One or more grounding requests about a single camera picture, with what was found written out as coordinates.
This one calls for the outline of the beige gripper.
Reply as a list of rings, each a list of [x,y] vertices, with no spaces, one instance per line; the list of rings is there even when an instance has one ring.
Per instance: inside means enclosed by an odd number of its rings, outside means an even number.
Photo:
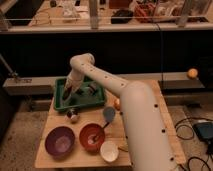
[[[64,91],[75,93],[80,88],[81,84],[81,80],[75,80],[72,77],[68,77],[65,82]]]

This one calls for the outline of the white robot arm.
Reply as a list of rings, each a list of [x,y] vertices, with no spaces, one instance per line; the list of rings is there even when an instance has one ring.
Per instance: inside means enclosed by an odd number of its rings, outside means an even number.
[[[155,94],[142,81],[128,81],[94,66],[90,53],[70,59],[65,89],[76,92],[84,76],[120,99],[122,119],[133,171],[178,171]]]

